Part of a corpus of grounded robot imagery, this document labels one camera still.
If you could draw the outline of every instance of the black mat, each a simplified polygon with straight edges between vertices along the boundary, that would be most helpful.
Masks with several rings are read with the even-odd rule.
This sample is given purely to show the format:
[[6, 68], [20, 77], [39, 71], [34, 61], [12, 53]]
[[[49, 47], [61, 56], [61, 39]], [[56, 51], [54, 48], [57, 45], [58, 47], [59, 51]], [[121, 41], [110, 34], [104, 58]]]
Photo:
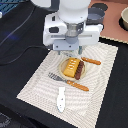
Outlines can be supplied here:
[[[0, 41], [23, 22], [33, 8], [31, 3], [19, 5], [11, 14], [0, 20]], [[36, 8], [29, 21], [0, 47], [0, 61], [14, 59], [30, 45], [43, 45], [43, 28], [46, 14], [51, 12]], [[128, 127], [128, 45], [100, 38], [100, 42], [119, 48], [95, 128]], [[75, 128], [16, 96], [42, 63], [48, 50], [31, 49], [16, 62], [0, 67], [0, 104], [33, 118], [50, 128]]]

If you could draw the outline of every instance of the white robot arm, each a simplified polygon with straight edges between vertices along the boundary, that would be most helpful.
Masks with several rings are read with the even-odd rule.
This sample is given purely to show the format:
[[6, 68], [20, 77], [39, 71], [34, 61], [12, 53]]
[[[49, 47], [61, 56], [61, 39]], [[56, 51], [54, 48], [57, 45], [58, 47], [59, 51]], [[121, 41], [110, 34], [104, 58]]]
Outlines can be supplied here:
[[[51, 0], [31, 0], [40, 7], [50, 7]], [[103, 25], [86, 25], [91, 0], [60, 0], [59, 10], [45, 18], [43, 43], [56, 51], [73, 51], [98, 43]]]

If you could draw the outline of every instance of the striped cloth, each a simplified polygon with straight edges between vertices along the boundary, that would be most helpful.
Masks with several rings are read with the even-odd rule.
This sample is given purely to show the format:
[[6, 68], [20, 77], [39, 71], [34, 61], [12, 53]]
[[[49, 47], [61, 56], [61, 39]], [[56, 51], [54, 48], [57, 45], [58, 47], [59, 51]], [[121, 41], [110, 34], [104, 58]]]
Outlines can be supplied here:
[[[101, 65], [98, 66], [86, 62], [86, 76], [82, 80], [76, 81], [87, 86], [89, 92], [48, 77], [49, 72], [60, 76], [59, 63], [67, 58], [64, 54], [58, 55], [57, 52], [51, 51], [17, 98], [78, 128], [94, 128], [117, 50], [117, 47], [103, 43], [85, 48], [82, 57], [101, 61]], [[56, 105], [59, 87], [66, 88], [66, 106], [63, 113], [58, 111]]]

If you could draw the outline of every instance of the toy food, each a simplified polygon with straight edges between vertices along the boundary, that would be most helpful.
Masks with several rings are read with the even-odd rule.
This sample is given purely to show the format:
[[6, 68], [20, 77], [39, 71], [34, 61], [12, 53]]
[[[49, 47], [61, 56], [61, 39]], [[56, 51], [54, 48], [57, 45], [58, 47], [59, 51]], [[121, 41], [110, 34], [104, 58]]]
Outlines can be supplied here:
[[80, 60], [77, 58], [70, 58], [68, 64], [63, 72], [65, 76], [74, 77]]
[[75, 79], [76, 80], [79, 80], [80, 79], [83, 66], [84, 66], [84, 62], [83, 61], [80, 61], [79, 62], [79, 65], [77, 67], [76, 73], [75, 73]]

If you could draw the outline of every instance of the sausage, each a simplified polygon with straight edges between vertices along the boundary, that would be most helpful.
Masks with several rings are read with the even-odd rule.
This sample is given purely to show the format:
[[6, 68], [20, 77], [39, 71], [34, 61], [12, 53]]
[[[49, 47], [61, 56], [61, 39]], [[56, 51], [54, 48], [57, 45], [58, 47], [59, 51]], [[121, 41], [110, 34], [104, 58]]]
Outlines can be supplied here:
[[83, 61], [80, 61], [79, 62], [79, 65], [77, 67], [76, 73], [75, 73], [75, 79], [76, 80], [79, 80], [80, 79], [83, 66], [84, 66], [84, 62]]

